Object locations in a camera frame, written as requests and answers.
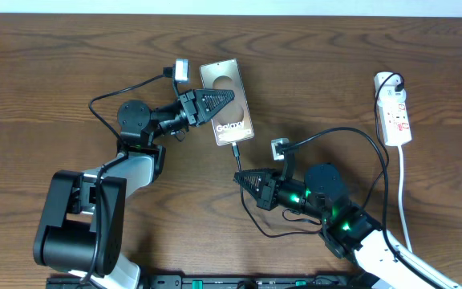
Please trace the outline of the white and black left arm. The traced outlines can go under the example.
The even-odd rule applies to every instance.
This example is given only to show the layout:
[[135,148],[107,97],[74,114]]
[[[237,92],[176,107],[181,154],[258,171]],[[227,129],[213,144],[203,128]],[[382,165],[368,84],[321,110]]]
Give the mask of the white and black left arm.
[[98,288],[137,288],[140,267],[121,252],[126,200],[162,173],[158,136],[209,122],[235,98],[231,90],[196,89],[162,108],[142,100],[120,106],[116,157],[83,172],[51,179],[33,245],[34,261]]

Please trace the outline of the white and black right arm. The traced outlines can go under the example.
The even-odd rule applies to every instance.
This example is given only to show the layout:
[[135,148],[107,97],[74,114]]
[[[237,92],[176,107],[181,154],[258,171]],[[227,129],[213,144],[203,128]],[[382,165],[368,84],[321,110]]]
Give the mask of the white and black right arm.
[[377,288],[461,288],[462,286],[405,248],[381,223],[349,198],[338,170],[318,164],[303,181],[276,169],[250,169],[233,180],[257,202],[272,210],[283,206],[321,222],[318,235],[337,257],[346,258],[374,279]]

